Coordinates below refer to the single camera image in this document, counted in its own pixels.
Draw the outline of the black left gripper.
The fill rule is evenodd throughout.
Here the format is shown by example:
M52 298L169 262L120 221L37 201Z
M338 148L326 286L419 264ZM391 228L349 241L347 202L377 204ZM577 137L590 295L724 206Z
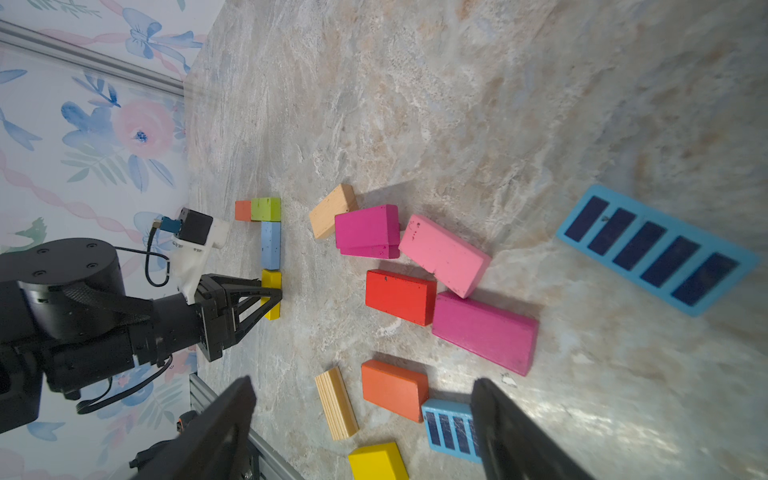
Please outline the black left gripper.
M128 326L139 362L161 362L194 345L209 361L221 358L280 305L282 290L259 279L205 275L194 297L193 303L180 293L147 302L142 320Z

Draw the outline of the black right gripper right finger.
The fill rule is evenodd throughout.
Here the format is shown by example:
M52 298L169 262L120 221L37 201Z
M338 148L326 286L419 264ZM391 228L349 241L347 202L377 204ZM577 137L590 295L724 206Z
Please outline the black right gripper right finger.
M488 479L593 479L491 380L474 382L470 407Z

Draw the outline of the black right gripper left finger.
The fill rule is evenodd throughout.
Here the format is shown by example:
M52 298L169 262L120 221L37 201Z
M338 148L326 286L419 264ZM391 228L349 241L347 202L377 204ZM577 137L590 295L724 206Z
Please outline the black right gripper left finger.
M235 380L176 439L134 476L144 480L240 479L256 396L248 376Z

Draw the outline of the light blue block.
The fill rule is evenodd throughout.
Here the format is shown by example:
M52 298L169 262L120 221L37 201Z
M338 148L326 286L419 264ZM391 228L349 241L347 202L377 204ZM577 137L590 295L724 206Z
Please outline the light blue block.
M277 271L281 263L281 223L261 223L261 268Z

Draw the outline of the green block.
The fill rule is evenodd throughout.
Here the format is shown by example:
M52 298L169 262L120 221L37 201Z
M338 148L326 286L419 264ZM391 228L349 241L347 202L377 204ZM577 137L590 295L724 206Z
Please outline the green block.
M251 200L251 220L254 222L280 222L281 212L281 199L278 197Z

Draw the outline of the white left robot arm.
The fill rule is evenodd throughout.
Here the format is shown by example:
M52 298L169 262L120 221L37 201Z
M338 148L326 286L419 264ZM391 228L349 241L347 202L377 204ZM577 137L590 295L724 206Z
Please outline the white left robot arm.
M199 345L217 360L283 293L259 279L206 274L187 300L126 294L116 248L92 238L51 241L1 257L1 430L39 416L42 387L88 414L132 395L84 400L84 387Z

